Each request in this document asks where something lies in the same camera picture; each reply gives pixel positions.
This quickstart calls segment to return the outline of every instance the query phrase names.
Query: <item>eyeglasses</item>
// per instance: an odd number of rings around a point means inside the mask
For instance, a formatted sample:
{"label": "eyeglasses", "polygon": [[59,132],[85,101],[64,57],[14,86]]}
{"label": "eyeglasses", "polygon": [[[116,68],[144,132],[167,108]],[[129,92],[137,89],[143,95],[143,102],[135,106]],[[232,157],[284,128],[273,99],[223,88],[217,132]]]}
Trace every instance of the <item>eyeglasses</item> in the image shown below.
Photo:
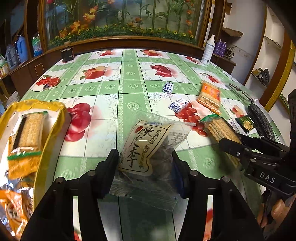
{"label": "eyeglasses", "polygon": [[243,99],[250,101],[251,103],[254,103],[254,99],[246,91],[240,89],[239,87],[231,83],[229,83],[228,86],[230,87],[232,92],[234,92],[238,97],[242,97]]}

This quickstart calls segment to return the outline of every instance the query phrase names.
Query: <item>screw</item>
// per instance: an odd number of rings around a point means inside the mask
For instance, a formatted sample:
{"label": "screw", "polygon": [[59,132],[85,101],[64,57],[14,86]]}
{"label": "screw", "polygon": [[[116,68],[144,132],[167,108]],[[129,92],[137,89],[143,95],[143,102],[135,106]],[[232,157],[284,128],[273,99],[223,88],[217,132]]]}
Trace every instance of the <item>screw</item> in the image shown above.
{"label": "screw", "polygon": [[56,183],[62,183],[64,181],[64,178],[63,177],[58,177],[56,179]]}
{"label": "screw", "polygon": [[87,174],[88,174],[90,177],[92,177],[92,176],[94,176],[94,175],[96,174],[96,172],[95,172],[94,170],[90,170],[90,171],[87,172]]}
{"label": "screw", "polygon": [[190,175],[192,175],[192,176],[197,176],[198,175],[198,171],[197,170],[191,170],[190,171]]}
{"label": "screw", "polygon": [[226,183],[230,182],[230,178],[227,176],[222,177],[222,180]]}

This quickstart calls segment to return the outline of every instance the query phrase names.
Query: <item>glass display case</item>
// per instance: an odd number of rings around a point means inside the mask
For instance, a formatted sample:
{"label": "glass display case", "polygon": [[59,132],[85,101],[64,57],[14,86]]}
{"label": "glass display case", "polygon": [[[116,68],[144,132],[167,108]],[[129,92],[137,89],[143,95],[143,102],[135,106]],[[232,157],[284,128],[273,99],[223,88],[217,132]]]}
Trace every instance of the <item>glass display case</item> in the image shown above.
{"label": "glass display case", "polygon": [[44,0],[49,48],[70,40],[138,35],[195,44],[202,0]]}

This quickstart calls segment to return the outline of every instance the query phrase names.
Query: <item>purple spray can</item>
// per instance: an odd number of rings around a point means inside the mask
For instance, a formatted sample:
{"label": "purple spray can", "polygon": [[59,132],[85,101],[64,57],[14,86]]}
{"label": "purple spray can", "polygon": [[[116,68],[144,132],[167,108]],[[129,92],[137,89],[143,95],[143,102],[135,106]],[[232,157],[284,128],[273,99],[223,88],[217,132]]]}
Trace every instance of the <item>purple spray can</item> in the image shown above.
{"label": "purple spray can", "polygon": [[219,41],[217,41],[216,45],[215,45],[215,48],[214,48],[214,53],[215,54],[219,54],[219,51],[221,49],[221,46],[222,46],[222,41],[219,39]]}
{"label": "purple spray can", "polygon": [[219,51],[219,55],[221,57],[223,57],[223,55],[224,55],[224,53],[226,51],[226,48],[227,48],[226,42],[222,43],[221,48],[220,48],[220,51]]}

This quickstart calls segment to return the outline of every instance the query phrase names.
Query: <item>blue and white candy wrapper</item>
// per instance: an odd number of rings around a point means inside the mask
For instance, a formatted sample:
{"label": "blue and white candy wrapper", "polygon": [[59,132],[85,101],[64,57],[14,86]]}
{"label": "blue and white candy wrapper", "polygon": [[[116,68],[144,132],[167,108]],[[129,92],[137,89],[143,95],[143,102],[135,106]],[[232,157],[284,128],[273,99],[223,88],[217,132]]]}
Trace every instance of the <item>blue and white candy wrapper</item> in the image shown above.
{"label": "blue and white candy wrapper", "polygon": [[166,82],[163,86],[163,93],[171,94],[174,88],[174,84],[172,82]]}
{"label": "blue and white candy wrapper", "polygon": [[168,106],[169,109],[173,110],[175,113],[179,113],[181,109],[183,109],[189,102],[184,100],[183,98],[175,100],[173,103],[170,103]]}

